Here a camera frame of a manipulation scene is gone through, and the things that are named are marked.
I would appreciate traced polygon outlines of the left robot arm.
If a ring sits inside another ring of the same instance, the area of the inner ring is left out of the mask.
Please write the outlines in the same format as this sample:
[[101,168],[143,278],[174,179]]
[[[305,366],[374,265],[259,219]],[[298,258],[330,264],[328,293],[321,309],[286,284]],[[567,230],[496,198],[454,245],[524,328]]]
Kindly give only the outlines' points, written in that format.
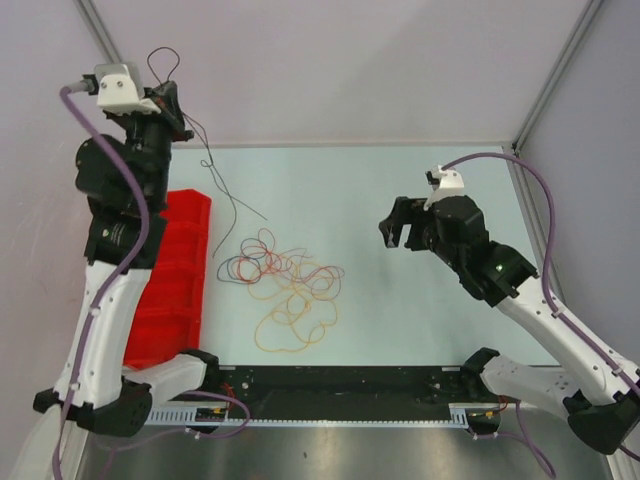
[[145,88],[151,112],[106,117],[125,132],[119,141],[102,135],[71,101],[60,96],[89,138],[75,158],[76,189],[92,215],[84,257],[84,300],[66,366],[56,384],[35,395],[33,408],[61,410],[63,421],[111,437],[132,437],[153,406],[183,394],[207,400],[221,387],[217,356],[181,350],[146,370],[124,374],[124,356],[135,311],[156,266],[167,227],[172,145],[192,139],[178,100],[178,86],[165,81]]

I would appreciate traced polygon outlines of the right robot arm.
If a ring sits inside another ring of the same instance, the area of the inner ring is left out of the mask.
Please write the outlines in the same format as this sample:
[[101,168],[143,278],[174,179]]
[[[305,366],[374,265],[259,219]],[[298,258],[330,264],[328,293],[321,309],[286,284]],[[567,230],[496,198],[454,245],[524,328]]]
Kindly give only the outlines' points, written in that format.
[[553,312],[536,268],[517,250],[492,240],[482,210],[468,196],[428,204],[399,197],[379,224],[388,248],[430,251],[458,276],[474,299],[523,327],[560,364],[553,372],[519,364],[483,348],[464,364],[463,393],[473,401],[491,394],[532,404],[566,421],[593,450],[611,455],[639,423],[639,370],[632,381],[609,367]]

